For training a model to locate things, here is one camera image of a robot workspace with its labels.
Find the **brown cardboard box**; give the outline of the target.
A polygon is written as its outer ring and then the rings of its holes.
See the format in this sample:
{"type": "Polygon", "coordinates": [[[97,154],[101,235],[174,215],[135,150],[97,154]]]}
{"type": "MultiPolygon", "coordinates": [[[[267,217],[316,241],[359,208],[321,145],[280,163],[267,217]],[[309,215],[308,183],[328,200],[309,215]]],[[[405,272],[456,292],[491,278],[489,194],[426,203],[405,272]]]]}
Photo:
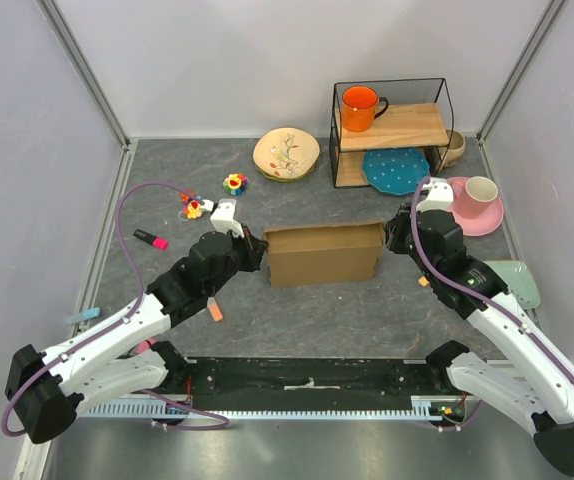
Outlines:
{"type": "Polygon", "coordinates": [[[371,279],[384,246],[380,221],[269,227],[270,285],[300,287],[371,279]]]}

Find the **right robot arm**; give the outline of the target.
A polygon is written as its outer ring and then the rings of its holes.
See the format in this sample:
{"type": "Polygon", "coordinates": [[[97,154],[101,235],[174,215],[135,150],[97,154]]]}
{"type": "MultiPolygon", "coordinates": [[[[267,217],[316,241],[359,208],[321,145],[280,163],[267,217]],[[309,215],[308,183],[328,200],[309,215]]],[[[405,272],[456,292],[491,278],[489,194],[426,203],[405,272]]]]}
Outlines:
{"type": "Polygon", "coordinates": [[[427,386],[440,394],[455,387],[478,397],[523,428],[556,470],[574,477],[574,364],[501,277],[468,254],[451,213],[417,213],[405,204],[387,222],[385,234],[387,248],[409,255],[438,300],[490,340],[521,374],[514,379],[450,341],[428,356],[427,386]]]}

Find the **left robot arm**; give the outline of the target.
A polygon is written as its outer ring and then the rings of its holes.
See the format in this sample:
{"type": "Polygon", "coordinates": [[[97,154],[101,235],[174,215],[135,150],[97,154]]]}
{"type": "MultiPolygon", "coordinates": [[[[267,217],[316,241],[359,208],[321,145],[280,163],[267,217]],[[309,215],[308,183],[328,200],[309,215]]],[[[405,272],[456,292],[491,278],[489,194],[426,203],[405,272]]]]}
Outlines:
{"type": "Polygon", "coordinates": [[[4,393],[8,405],[1,429],[16,415],[35,444],[51,441],[83,412],[99,403],[138,390],[159,387],[175,393],[186,382],[186,363],[165,343],[124,358],[131,347],[165,333],[204,310],[209,298],[239,272],[259,270],[267,241],[245,230],[211,231],[187,256],[158,276],[130,304],[87,332],[43,351],[28,344],[11,359],[4,393]]]}

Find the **pink cup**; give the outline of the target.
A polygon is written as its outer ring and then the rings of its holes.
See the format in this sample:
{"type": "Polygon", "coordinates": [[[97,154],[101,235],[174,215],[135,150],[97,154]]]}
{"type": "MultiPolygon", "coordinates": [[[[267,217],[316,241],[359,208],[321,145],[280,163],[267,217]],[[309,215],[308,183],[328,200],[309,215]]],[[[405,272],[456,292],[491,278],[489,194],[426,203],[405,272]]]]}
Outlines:
{"type": "Polygon", "coordinates": [[[452,211],[466,219],[483,214],[498,197],[497,185],[487,177],[452,178],[449,184],[454,193],[452,211]]]}

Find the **pink saucer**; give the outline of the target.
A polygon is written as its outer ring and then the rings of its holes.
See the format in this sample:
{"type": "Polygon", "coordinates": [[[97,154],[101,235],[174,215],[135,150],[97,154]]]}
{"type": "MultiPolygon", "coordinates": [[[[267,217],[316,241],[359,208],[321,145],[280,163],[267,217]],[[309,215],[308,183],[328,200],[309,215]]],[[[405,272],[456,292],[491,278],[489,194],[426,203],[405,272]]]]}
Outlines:
{"type": "Polygon", "coordinates": [[[477,218],[463,218],[453,212],[451,207],[449,211],[453,214],[457,224],[462,228],[466,236],[476,237],[490,234],[501,225],[504,218],[504,206],[499,196],[499,190],[498,197],[491,204],[490,208],[477,218]]]}

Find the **orange highlighter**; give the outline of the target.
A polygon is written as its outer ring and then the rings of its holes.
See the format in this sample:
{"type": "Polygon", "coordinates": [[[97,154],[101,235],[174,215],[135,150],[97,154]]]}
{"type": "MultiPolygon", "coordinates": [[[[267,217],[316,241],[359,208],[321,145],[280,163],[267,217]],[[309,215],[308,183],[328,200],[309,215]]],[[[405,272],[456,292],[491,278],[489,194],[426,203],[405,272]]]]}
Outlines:
{"type": "Polygon", "coordinates": [[[210,297],[207,301],[207,310],[214,322],[221,322],[224,315],[215,298],[210,297]]]}

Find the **pink black highlighter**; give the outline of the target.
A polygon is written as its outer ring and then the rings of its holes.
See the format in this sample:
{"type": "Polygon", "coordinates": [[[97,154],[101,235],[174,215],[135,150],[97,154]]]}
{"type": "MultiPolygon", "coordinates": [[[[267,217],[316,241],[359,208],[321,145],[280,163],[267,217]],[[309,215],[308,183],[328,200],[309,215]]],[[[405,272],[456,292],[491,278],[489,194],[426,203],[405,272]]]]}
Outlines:
{"type": "Polygon", "coordinates": [[[166,250],[168,248],[168,241],[167,240],[165,240],[164,238],[159,237],[157,235],[146,232],[144,230],[136,229],[133,232],[133,236],[135,238],[147,243],[148,245],[153,246],[156,249],[166,250]]]}

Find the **blue dotted plate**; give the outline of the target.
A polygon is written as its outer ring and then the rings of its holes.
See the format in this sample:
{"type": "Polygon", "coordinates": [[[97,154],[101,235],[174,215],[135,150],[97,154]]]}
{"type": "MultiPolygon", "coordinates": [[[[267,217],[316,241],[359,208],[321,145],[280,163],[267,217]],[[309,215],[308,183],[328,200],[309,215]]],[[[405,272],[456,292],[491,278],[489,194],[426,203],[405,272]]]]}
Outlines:
{"type": "Polygon", "coordinates": [[[368,150],[363,157],[362,172],[378,192],[404,196],[412,194],[418,182],[429,175],[430,165],[417,148],[368,150]]]}

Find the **rainbow flower plush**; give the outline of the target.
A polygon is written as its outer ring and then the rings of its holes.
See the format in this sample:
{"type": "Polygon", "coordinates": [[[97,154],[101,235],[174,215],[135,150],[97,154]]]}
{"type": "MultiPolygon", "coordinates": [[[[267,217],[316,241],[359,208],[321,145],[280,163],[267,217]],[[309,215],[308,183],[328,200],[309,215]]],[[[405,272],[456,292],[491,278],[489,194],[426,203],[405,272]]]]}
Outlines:
{"type": "Polygon", "coordinates": [[[223,180],[222,186],[229,195],[239,196],[246,190],[248,179],[241,173],[232,173],[223,180]]]}

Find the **small orange toy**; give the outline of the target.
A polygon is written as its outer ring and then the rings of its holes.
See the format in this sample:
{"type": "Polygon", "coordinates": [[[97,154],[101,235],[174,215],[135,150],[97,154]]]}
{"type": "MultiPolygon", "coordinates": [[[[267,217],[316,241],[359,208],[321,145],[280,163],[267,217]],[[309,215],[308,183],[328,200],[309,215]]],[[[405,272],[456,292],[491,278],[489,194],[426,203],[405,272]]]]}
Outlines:
{"type": "Polygon", "coordinates": [[[196,195],[196,193],[191,191],[191,190],[183,191],[183,192],[179,193],[180,199],[184,204],[191,202],[194,199],[195,195],[196,195]]]}

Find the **mint green square plate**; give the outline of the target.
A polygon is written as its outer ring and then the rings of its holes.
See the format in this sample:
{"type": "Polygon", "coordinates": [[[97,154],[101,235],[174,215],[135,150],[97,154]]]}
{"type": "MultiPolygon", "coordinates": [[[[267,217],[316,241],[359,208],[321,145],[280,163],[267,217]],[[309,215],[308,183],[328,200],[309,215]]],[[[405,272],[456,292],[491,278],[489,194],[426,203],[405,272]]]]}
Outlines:
{"type": "Polygon", "coordinates": [[[519,260],[486,260],[485,263],[507,284],[524,309],[535,309],[541,296],[527,265],[519,260]]]}

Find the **beige ceramic cup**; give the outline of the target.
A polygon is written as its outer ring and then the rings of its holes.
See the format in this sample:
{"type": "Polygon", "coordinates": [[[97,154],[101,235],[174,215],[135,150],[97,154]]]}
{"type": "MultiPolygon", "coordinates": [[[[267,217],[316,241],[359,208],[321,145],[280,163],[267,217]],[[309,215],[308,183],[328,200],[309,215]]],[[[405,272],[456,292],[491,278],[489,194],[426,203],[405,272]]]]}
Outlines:
{"type": "Polygon", "coordinates": [[[465,137],[458,131],[446,131],[449,143],[439,148],[439,155],[441,160],[441,168],[449,168],[455,165],[462,157],[465,147],[465,137]]]}

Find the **cream bird plate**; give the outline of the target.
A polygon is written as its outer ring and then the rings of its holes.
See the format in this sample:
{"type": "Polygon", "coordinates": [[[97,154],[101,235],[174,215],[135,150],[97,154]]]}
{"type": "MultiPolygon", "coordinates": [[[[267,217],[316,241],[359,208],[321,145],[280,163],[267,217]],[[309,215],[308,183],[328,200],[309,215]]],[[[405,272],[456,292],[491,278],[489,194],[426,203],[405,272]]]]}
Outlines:
{"type": "Polygon", "coordinates": [[[311,173],[321,154],[318,141],[308,132],[277,128],[256,143],[252,159],[255,167],[277,182],[298,181],[311,173]]]}

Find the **orange mug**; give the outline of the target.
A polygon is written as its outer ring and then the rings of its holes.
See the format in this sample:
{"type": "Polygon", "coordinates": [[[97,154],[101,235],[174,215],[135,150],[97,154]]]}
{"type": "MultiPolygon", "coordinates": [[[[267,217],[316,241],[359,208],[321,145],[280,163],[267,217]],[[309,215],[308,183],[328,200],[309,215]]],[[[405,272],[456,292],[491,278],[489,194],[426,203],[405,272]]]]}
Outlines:
{"type": "Polygon", "coordinates": [[[374,120],[388,110],[389,105],[389,100],[379,96],[372,88],[363,85],[352,86],[342,95],[342,125],[350,132],[367,131],[374,120]]]}

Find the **light blue highlighter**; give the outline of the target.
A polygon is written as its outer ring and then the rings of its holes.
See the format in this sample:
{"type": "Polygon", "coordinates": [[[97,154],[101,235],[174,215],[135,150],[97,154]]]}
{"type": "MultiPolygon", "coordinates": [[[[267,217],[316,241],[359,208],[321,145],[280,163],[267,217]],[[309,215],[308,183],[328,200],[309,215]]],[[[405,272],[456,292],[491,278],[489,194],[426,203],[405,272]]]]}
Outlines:
{"type": "Polygon", "coordinates": [[[68,325],[76,325],[82,322],[87,322],[87,321],[91,321],[93,319],[96,319],[100,316],[101,314],[101,309],[99,307],[92,307],[92,308],[88,308],[85,309],[81,312],[78,312],[72,316],[70,316],[67,320],[66,323],[68,325]]]}

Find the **yellow flower keychain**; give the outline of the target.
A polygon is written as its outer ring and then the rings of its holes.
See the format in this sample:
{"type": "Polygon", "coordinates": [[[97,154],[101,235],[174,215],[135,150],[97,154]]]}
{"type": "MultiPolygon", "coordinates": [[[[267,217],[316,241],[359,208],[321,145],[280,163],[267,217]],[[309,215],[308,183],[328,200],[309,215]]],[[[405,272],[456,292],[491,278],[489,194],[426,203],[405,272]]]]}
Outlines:
{"type": "Polygon", "coordinates": [[[200,197],[197,199],[182,197],[181,202],[182,209],[178,212],[178,218],[181,221],[196,220],[208,211],[200,197]]]}

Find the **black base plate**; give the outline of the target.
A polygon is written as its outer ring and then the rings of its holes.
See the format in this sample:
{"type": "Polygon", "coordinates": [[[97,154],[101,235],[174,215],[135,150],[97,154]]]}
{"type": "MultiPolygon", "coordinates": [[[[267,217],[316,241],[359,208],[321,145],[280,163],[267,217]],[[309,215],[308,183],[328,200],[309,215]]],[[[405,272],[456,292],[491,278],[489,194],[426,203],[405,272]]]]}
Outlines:
{"type": "Polygon", "coordinates": [[[466,394],[424,362],[379,358],[196,357],[167,373],[152,390],[200,397],[297,390],[365,391],[378,396],[453,396],[466,394]]]}

